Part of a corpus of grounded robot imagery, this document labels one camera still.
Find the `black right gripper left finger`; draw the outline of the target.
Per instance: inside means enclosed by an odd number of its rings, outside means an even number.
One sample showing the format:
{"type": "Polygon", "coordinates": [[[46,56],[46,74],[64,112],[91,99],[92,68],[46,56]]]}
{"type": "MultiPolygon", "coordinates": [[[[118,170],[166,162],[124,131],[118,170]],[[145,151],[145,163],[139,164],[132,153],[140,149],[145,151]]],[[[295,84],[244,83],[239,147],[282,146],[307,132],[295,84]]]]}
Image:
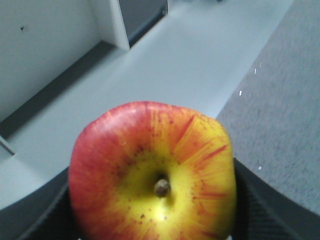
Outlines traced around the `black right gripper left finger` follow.
{"type": "Polygon", "coordinates": [[[2,240],[78,240],[72,213],[68,169],[0,211],[2,240]]]}

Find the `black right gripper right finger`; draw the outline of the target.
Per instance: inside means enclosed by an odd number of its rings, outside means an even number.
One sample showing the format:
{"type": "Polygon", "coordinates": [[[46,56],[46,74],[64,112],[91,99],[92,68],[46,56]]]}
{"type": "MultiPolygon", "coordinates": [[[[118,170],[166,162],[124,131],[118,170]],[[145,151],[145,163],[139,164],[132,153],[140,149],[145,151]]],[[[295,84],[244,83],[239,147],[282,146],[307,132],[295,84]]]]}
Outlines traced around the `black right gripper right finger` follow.
{"type": "Polygon", "coordinates": [[[234,160],[234,240],[318,240],[320,216],[287,198],[234,160]]]}

